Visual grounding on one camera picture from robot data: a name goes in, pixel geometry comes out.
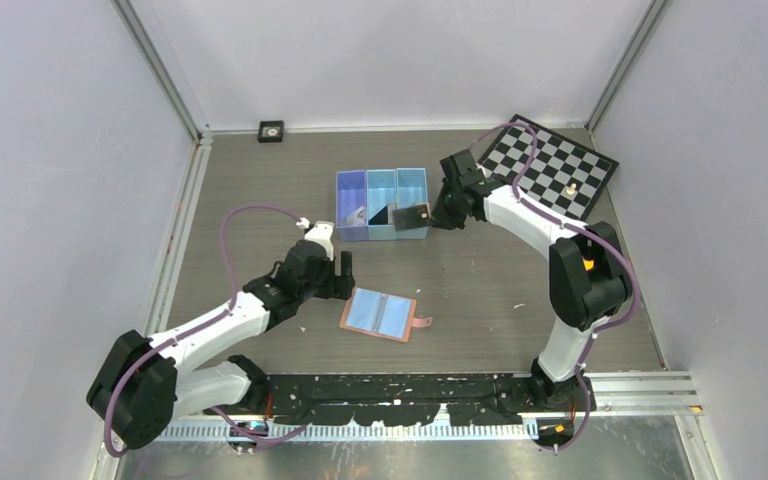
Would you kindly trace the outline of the brown leather card holder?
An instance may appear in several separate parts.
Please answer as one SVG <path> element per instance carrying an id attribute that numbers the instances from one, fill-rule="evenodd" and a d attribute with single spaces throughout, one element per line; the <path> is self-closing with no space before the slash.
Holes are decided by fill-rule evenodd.
<path id="1" fill-rule="evenodd" d="M 427 328 L 433 322 L 430 316 L 418 316 L 416 307 L 416 299 L 355 288 L 345 304 L 339 327 L 406 343 L 414 329 Z"/>

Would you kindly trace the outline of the black credit card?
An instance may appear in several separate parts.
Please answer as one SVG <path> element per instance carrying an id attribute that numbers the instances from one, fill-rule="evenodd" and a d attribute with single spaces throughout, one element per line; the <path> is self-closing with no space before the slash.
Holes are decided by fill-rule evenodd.
<path id="1" fill-rule="evenodd" d="M 426 228 L 431 225 L 428 203 L 417 203 L 393 211 L 393 225 L 397 232 Z"/>

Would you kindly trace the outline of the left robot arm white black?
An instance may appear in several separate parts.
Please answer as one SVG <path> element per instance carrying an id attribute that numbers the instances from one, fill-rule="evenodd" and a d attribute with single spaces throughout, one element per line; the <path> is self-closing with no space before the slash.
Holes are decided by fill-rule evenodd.
<path id="1" fill-rule="evenodd" d="M 208 313 L 151 337 L 120 335 L 88 389 L 86 402 L 103 420 L 104 441 L 116 457 L 154 441 L 180 416 L 234 406 L 264 410 L 268 375 L 233 355 L 207 361 L 295 316 L 312 298 L 349 299 L 356 286 L 353 255 L 334 254 L 321 241 L 300 240 L 265 275 L 236 290 Z"/>

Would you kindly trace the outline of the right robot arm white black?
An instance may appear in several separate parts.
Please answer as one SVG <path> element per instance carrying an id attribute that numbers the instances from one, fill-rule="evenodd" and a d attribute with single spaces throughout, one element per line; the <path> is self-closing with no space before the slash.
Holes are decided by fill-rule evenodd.
<path id="1" fill-rule="evenodd" d="M 515 235 L 548 262 L 555 321 L 532 363 L 527 388 L 537 406 L 556 410 L 582 384 L 598 334 L 628 299 L 637 297 L 617 232 L 606 222 L 588 225 L 540 204 L 520 186 L 486 173 L 468 150 L 442 159 L 440 166 L 433 226 L 455 230 L 469 218 L 486 222 Z"/>

